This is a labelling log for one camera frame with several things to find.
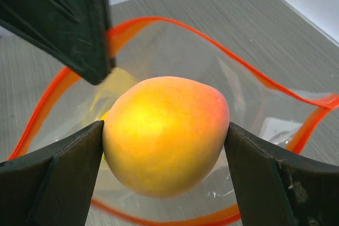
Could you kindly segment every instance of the clear plastic bag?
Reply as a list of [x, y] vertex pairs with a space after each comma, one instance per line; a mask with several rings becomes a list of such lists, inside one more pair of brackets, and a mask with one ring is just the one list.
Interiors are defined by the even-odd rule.
[[[11, 159], [101, 119], [130, 87], [157, 76], [178, 76], [215, 87], [228, 101], [232, 122], [297, 153], [318, 122], [339, 106], [338, 95], [292, 91], [275, 83], [177, 21], [139, 18], [108, 35], [117, 62], [111, 75], [94, 87], [64, 68], [42, 96]], [[138, 225], [225, 225], [240, 218], [225, 151], [199, 186], [167, 200], [126, 189], [102, 160], [92, 204], [112, 218]]]

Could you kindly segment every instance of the peach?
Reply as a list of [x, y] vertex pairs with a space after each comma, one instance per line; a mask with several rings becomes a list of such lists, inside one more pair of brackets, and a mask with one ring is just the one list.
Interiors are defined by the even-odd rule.
[[175, 197], [213, 169], [228, 126], [228, 104], [215, 88], [178, 77], [151, 78], [109, 110], [104, 155], [114, 176], [132, 191]]

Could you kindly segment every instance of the gray textured surface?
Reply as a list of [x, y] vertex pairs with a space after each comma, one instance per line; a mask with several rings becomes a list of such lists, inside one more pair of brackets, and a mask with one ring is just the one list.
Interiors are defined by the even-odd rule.
[[[183, 21], [284, 86], [339, 93], [338, 47], [280, 0], [131, 0], [113, 6], [112, 14], [115, 24], [144, 15]], [[13, 149], [60, 66], [19, 38], [0, 39], [0, 159]], [[339, 164], [338, 118], [334, 112], [319, 125], [304, 155]], [[126, 224], [91, 209], [87, 226], [99, 225]]]

